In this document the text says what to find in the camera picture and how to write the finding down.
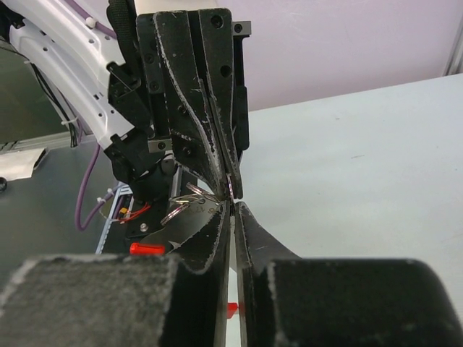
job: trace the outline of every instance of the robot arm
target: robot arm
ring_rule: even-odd
[[[111,25],[108,25],[103,13],[87,13],[84,1],[37,0],[31,6],[26,0],[3,0],[1,18],[5,38],[37,66],[90,127],[111,159],[115,177],[128,183],[139,200],[150,201],[161,194],[156,189],[159,184],[154,171],[167,149],[171,148],[176,160],[196,177],[212,187],[218,184],[224,187],[232,177],[239,178],[238,157],[248,146],[241,42],[249,33],[242,32],[241,24],[240,33],[232,31],[229,12],[226,12],[228,27],[219,23],[221,27],[217,28],[209,22],[209,27],[225,34],[211,36],[210,47],[215,47],[215,52],[222,51],[226,40],[228,56],[223,59],[229,60],[222,64],[214,52],[209,52],[208,61],[218,65],[217,72],[224,67],[226,76],[222,79],[228,83],[226,87],[218,85],[220,90],[216,92],[208,81],[209,70],[200,67],[203,75],[199,76],[201,64],[195,63],[206,59],[203,53],[197,54],[204,49],[202,34],[196,32],[202,30],[197,17],[200,12],[159,12],[164,14],[163,20],[168,16],[183,18],[182,22],[163,23],[164,31],[153,20],[153,12],[180,10],[186,3],[186,9],[194,10],[213,6],[213,1],[202,0],[191,8],[192,2],[111,0],[107,9]],[[183,25],[182,32],[176,25]],[[189,61],[178,58],[185,50],[182,39],[188,37],[191,38]],[[170,42],[177,47],[169,46]],[[178,67],[169,69],[168,64]],[[178,79],[187,74],[196,79],[194,85],[181,85],[181,81],[178,85]],[[199,90],[195,91],[197,95],[186,95],[184,89],[189,87]],[[204,113],[199,118],[198,109]],[[218,114],[221,112],[228,115],[222,117]],[[219,118],[225,119],[226,124],[211,125],[219,124]],[[214,145],[204,145],[209,142],[217,146],[223,139],[222,145],[226,144],[227,149],[223,153],[233,153],[224,158],[217,156]],[[220,166],[222,162],[229,167],[229,175],[219,178],[224,169]],[[214,177],[207,176],[211,167],[215,167]],[[241,195],[239,184],[235,191]]]

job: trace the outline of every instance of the white table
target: white table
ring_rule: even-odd
[[[422,260],[463,317],[463,75],[253,112],[250,140],[244,201],[285,246]]]

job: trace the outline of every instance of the screw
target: screw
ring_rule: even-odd
[[[189,157],[189,156],[192,154],[191,149],[189,149],[188,147],[183,147],[183,153],[184,153],[187,157]]]
[[[145,55],[145,61],[146,61],[148,64],[154,63],[154,56],[153,56],[153,54],[146,54],[146,55]]]
[[[220,29],[224,26],[224,20],[218,15],[215,15],[211,18],[211,23],[216,29]]]
[[[159,89],[159,85],[158,85],[158,83],[156,83],[156,82],[151,82],[151,83],[150,83],[150,88],[151,88],[152,90],[157,90],[157,89]]]
[[[228,65],[223,65],[223,66],[220,68],[220,73],[221,73],[221,75],[224,76],[225,78],[230,77],[230,75],[232,74],[232,68],[229,67]]]
[[[236,24],[234,26],[234,31],[235,31],[236,34],[239,34],[240,32],[243,31],[243,26],[241,24]]]
[[[180,105],[177,110],[179,110],[181,114],[187,114],[187,109],[183,105]]]

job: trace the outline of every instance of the red tab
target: red tab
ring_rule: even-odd
[[[238,304],[236,302],[229,302],[228,311],[226,313],[226,318],[229,320],[234,316],[238,311]]]
[[[162,255],[165,251],[165,247],[159,244],[141,244],[140,242],[134,242],[130,245],[131,255]]]

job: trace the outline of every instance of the purple cable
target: purple cable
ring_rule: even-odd
[[[92,17],[87,11],[85,11],[77,2],[74,0],[64,0],[73,10],[75,10],[84,20],[86,20],[89,17]],[[97,30],[100,30],[104,35],[110,36],[112,38],[117,38],[116,33],[109,29],[108,27],[105,27],[102,25],[100,22],[96,23],[95,28]]]
[[[88,164],[87,171],[84,174],[82,179],[82,183],[80,184],[79,194],[77,195],[77,202],[75,205],[75,214],[74,214],[74,222],[75,228],[78,231],[84,231],[88,224],[92,221],[92,218],[98,213],[100,208],[104,205],[104,201],[100,201],[91,211],[88,217],[85,219],[85,222],[81,224],[80,222],[80,213],[82,212],[82,204],[84,200],[85,190],[87,190],[88,180],[90,175],[92,174],[93,168],[95,167],[96,160],[98,159],[98,155],[100,154],[100,145],[97,143],[95,152],[93,153],[93,157]]]
[[[119,201],[117,202],[117,206],[116,206],[116,209],[114,210],[114,213],[113,213],[113,219],[116,219],[117,216],[119,215],[119,211],[121,210],[121,207],[122,207],[122,197],[119,197]]]

